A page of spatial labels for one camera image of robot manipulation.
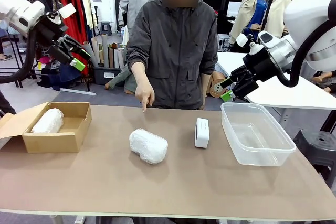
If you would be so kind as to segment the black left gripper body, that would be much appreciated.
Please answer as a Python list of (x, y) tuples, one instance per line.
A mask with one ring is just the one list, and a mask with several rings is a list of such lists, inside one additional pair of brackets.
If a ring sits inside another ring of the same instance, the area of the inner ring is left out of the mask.
[(37, 43), (47, 47), (53, 58), (63, 64), (70, 64), (73, 58), (84, 63), (85, 60), (76, 53), (76, 50), (83, 49), (82, 44), (66, 34), (67, 30), (59, 12), (41, 15), (34, 26)]

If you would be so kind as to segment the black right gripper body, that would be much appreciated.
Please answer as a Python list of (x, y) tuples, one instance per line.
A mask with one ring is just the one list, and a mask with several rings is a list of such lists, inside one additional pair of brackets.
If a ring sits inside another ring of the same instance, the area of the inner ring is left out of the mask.
[(233, 94), (239, 98), (256, 90), (259, 87), (258, 80), (265, 82), (280, 73), (267, 50), (261, 50), (255, 55), (247, 54), (243, 62), (244, 64), (230, 75), (231, 81), (236, 83)]

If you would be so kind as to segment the person's right hand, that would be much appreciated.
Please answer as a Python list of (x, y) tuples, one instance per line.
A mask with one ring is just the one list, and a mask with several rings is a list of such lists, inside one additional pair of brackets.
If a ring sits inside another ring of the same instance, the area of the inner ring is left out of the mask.
[(148, 106), (152, 106), (155, 100), (155, 93), (149, 82), (140, 82), (135, 91), (136, 98), (142, 104), (142, 112), (144, 113)]

